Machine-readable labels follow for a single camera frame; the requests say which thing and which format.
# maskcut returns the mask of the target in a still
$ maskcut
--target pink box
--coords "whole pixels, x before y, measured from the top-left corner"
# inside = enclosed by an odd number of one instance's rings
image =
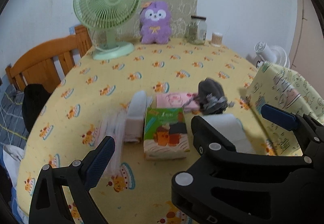
[[[192,98],[189,92],[169,92],[157,94],[157,108],[181,108],[189,99]],[[192,101],[185,106],[184,111],[199,110],[200,106]]]

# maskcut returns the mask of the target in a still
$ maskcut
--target glass jar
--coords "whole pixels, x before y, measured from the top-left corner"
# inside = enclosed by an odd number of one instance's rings
[[[187,25],[185,39],[194,45],[203,45],[206,41],[207,24],[205,17],[191,16]]]

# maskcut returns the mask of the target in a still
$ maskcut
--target yellow bow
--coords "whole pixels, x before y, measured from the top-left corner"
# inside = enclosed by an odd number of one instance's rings
[[[160,27],[160,26],[157,26],[157,27],[150,27],[150,29],[153,30],[152,33],[157,33],[158,30],[161,29],[161,27]]]

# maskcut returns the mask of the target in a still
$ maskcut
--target fan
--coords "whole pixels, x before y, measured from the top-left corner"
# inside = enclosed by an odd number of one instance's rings
[[[75,14],[96,48],[94,59],[109,60],[134,51],[132,43],[116,42],[115,28],[127,22],[139,4],[140,0],[74,0]]]
[[[257,54],[255,61],[269,61],[286,68],[290,67],[287,53],[280,46],[268,46],[265,42],[259,42],[255,45],[254,51]]]

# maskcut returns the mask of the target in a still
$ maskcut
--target jar lid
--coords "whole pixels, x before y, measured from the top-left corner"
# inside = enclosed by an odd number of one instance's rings
[[[201,16],[195,16],[195,15],[191,15],[192,19],[201,19],[201,20],[206,20],[206,17],[201,17]]]

